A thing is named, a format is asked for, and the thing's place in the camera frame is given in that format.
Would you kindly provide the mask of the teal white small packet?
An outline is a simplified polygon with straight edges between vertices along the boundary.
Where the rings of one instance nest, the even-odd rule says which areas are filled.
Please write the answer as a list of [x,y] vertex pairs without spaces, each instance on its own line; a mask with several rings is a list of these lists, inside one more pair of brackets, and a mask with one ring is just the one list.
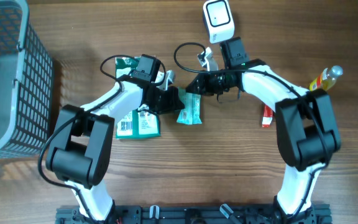
[[201,96],[194,93],[187,93],[181,88],[179,88],[178,91],[178,96],[185,105],[185,108],[180,111],[177,123],[186,125],[201,124]]

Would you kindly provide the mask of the red white small packet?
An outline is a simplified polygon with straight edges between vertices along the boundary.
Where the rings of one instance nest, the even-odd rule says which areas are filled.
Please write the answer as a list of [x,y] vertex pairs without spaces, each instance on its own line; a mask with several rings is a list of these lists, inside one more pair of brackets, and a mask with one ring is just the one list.
[[264,114],[262,117],[262,127],[263,128],[269,128],[273,121],[273,110],[265,105],[264,106]]

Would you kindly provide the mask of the yellow dish soap bottle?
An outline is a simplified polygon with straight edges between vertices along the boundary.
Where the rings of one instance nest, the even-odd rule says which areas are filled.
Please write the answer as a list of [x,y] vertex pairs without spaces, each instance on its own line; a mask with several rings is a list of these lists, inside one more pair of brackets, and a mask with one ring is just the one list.
[[334,65],[331,68],[325,68],[320,75],[318,75],[309,85],[309,90],[317,89],[329,90],[335,85],[337,79],[343,74],[343,69],[339,65]]

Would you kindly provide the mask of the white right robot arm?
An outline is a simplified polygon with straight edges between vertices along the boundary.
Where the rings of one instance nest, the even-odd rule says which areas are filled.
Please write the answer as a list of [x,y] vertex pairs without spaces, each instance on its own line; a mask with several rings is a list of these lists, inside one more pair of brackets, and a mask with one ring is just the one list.
[[237,87],[273,110],[277,146],[286,168],[272,212],[262,218],[277,223],[316,220],[311,194],[320,172],[341,147],[329,95],[324,90],[309,91],[286,81],[260,59],[196,74],[187,92],[220,95]]

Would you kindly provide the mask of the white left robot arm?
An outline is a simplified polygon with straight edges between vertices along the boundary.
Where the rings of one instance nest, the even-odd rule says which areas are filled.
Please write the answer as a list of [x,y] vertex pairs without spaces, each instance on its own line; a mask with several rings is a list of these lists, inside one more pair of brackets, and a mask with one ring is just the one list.
[[47,169],[57,178],[50,184],[71,190],[80,217],[88,223],[106,223],[114,213],[114,199],[106,189],[104,176],[115,127],[125,115],[142,106],[154,114],[184,107],[177,87],[161,89],[150,81],[124,77],[91,103],[65,105],[40,153],[40,175]]

